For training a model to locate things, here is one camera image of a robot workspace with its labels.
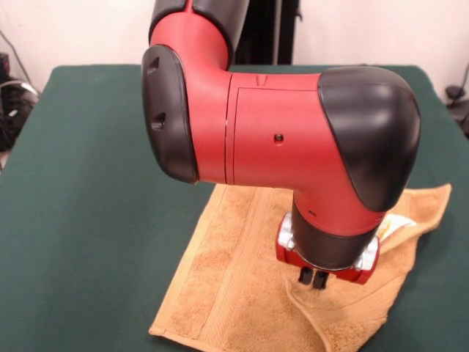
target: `screw hole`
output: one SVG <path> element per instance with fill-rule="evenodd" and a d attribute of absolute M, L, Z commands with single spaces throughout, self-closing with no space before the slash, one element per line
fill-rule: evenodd
<path fill-rule="evenodd" d="M 284 141 L 284 135 L 277 133 L 277 134 L 273 137 L 273 141 L 274 141 L 276 144 L 282 143 L 282 142 Z"/>
<path fill-rule="evenodd" d="M 164 122 L 166 121 L 166 113 L 161 112 L 152 119 L 152 129 L 154 131 L 161 131 L 164 128 Z"/>
<path fill-rule="evenodd" d="M 152 61 L 151 64 L 149 64 L 147 74 L 149 75 L 153 71 L 156 71 L 159 67 L 160 67 L 160 57 L 158 56 L 156 59 Z"/>

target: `red robot arm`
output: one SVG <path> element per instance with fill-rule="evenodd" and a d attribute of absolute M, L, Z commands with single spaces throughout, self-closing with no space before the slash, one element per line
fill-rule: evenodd
<path fill-rule="evenodd" d="M 142 65 L 155 157 L 186 183 L 292 189 L 277 258 L 364 283 L 378 258 L 376 229 L 416 157 L 413 92 L 378 67 L 230 73 L 247 7 L 247 0 L 155 5 Z"/>

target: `towel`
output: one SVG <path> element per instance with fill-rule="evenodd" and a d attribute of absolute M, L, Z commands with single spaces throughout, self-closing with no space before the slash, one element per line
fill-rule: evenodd
<path fill-rule="evenodd" d="M 386 322 L 418 238 L 439 225 L 450 193 L 449 184 L 406 189 L 388 215 L 416 224 L 384 239 L 371 279 L 330 275 L 312 290 L 276 259 L 292 192 L 217 185 L 149 333 L 206 352 L 356 351 Z"/>

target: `white tag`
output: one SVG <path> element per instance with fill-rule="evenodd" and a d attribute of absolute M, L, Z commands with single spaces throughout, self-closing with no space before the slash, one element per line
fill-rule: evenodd
<path fill-rule="evenodd" d="M 378 227 L 377 235 L 380 239 L 380 242 L 383 242 L 386 238 L 395 233 L 398 229 L 416 225 L 417 223 L 415 221 L 406 218 L 405 216 L 396 214 L 386 214 L 385 218 L 383 219 L 383 222 L 381 222 L 381 225 Z"/>

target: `green table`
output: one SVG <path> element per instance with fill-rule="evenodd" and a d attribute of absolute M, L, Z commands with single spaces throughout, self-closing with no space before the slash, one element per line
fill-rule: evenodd
<path fill-rule="evenodd" d="M 409 186 L 454 193 L 363 350 L 466 351 L 469 146 L 424 72 L 390 68 L 423 119 Z M 147 329 L 213 186 L 159 170 L 142 114 L 138 66 L 53 72 L 0 177 L 0 351 L 189 351 Z"/>

